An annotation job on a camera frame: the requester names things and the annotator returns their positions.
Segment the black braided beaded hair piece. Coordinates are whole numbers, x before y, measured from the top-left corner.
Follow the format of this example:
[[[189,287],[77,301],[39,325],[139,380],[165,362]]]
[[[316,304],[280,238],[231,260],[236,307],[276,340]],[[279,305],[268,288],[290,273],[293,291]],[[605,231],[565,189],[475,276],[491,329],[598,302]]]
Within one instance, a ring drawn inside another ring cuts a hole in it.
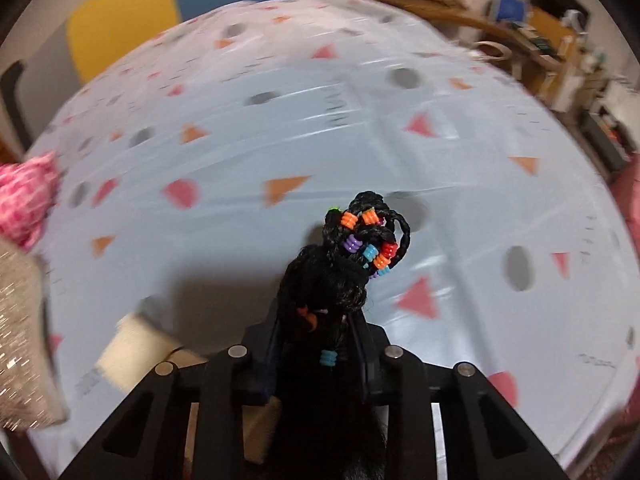
[[[281,372],[312,373],[337,364],[349,315],[362,310],[369,282],[398,266],[410,242],[409,222],[373,191],[326,212],[320,242],[303,247],[280,281]]]

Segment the patterned white tablecloth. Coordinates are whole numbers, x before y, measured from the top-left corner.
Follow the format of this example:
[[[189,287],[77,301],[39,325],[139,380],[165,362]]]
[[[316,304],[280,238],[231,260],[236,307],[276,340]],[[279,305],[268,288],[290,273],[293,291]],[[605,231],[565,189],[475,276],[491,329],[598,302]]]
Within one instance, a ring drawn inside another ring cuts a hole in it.
[[[634,388],[639,266],[605,180],[520,84],[408,13],[223,6],[90,81],[30,149],[47,152],[63,180],[37,252],[68,408],[32,436],[50,474],[122,400],[96,363],[124,316],[230,346],[361,191],[412,231],[368,320],[427,362],[476,363],[569,474]]]

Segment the glittery gold tissue box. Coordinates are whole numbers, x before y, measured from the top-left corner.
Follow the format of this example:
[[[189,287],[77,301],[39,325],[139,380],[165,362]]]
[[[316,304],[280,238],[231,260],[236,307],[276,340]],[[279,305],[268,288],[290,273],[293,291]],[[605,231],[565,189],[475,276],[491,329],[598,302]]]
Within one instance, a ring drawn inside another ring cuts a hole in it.
[[[26,431],[64,422],[50,360],[42,273],[36,259],[1,241],[1,426]]]

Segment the pink spotted plush toy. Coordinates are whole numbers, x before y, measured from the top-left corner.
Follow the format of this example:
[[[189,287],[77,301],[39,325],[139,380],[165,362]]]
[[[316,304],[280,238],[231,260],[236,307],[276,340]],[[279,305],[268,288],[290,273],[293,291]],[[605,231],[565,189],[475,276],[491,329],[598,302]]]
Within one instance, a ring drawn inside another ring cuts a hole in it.
[[[25,250],[43,232],[44,220],[58,195],[60,172],[55,152],[21,164],[1,165],[1,235]]]

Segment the wooden cluttered shelf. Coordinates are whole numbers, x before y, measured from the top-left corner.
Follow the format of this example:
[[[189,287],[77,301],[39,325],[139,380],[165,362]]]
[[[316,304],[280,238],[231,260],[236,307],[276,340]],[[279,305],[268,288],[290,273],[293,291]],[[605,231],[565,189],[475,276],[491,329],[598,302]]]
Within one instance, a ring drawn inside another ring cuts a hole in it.
[[[597,95],[604,88],[604,71],[585,73],[579,64],[586,51],[578,44],[578,36],[561,23],[539,10],[533,10],[533,24],[516,26],[495,22],[463,6],[435,0],[375,0],[407,11],[434,25],[465,26],[477,30],[486,42],[512,51],[510,61],[494,58],[491,63],[511,70],[526,90],[546,107],[568,87],[570,75],[584,81],[570,97],[566,112],[553,115],[567,128],[608,183],[621,178],[633,179],[639,173],[639,152],[631,136],[622,126],[608,126],[600,113]]]

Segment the grey yellow blue chair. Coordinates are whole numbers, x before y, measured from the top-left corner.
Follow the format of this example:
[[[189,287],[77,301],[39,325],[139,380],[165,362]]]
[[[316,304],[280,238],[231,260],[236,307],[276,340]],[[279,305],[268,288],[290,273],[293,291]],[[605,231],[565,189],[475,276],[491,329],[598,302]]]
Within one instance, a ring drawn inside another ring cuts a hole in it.
[[[1,47],[12,128],[32,142],[73,94],[139,44],[235,1],[34,0]]]

